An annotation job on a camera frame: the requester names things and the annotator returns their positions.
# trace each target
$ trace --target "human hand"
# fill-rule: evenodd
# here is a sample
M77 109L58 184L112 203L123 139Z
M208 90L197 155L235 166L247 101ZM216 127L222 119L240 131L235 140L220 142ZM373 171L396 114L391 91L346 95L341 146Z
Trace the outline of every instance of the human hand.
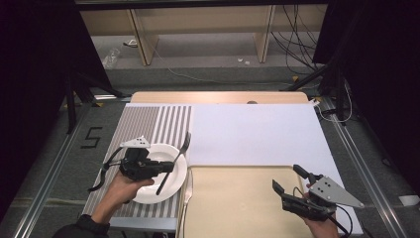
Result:
M137 190L142 186L152 185L153 179L144 179L133 181L117 172L111 184L108 187L102 200L96 206L92 214L92 220L96 223L107 224L112 215L118 210L124 202L136 197Z
M309 197L309 193L303 194L304 197ZM309 230L312 232L315 238L339 238L339 232L337 225L334 224L330 219L325 221L313 221L305 217L300 217L303 219L305 224L309 227Z

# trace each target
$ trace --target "beige tray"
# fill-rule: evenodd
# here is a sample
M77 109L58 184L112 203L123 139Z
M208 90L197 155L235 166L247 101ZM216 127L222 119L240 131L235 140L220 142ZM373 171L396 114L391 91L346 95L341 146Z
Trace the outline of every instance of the beige tray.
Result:
M192 172L185 238L312 237L301 218L282 210L271 187L275 179L286 193L296 186L302 190L292 167L192 167Z

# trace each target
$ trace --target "white plate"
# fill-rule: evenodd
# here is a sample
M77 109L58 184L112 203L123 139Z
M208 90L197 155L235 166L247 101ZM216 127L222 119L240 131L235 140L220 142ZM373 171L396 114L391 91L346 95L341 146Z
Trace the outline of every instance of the white plate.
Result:
M148 158L153 161L173 161L178 155L179 150L168 144L152 144L148 148ZM158 187L163 181L166 173L161 173L158 177L153 177L155 184L150 186L143 186L137 191L137 196L133 199L138 203L152 204L164 201L173 196L182 186L187 171L187 164L185 157L180 155L173 168L173 172L167 178L163 189L157 195Z

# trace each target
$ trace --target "striped placemat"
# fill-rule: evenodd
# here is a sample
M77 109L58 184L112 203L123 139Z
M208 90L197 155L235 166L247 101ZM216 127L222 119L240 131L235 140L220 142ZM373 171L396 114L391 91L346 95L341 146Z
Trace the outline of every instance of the striped placemat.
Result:
M145 136L151 144L165 143L180 148L186 131L189 130L192 107L189 105L132 106L127 104L118 123L111 145L104 159L106 162L122 142ZM121 150L114 160L124 158L126 149ZM83 214L92 214L97 203L104 196L109 183L118 171L111 167L104 185L89 194ZM165 201L155 204L141 204L131 201L124 204L114 217L176 217L180 191Z

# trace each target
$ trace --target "knife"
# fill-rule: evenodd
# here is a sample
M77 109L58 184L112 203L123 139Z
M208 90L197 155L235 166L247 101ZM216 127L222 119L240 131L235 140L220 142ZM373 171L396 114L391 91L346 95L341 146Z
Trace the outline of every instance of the knife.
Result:
M184 202L183 202L183 208L182 208L182 216L181 216L181 222L179 226L179 235L178 238L184 238L184 227L185 227L185 214L186 214L186 208L188 207L188 201L192 196L192 169L188 170L188 179L186 182L186 189L184 194Z

